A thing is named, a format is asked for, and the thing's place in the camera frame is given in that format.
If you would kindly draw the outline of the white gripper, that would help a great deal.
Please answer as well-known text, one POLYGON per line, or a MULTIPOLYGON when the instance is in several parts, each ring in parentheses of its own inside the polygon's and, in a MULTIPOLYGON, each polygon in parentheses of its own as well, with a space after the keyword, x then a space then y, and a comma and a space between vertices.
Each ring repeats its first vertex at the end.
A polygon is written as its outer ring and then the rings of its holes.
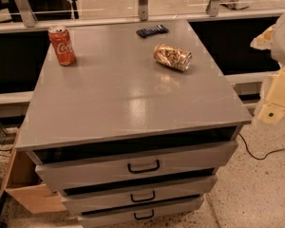
MULTIPOLYGON (((251 48, 271 49, 274 60, 285 65, 285 12, 250 44, 251 48)), ((256 118, 264 124, 277 124, 285 116, 285 67, 272 76, 264 103, 256 118)))

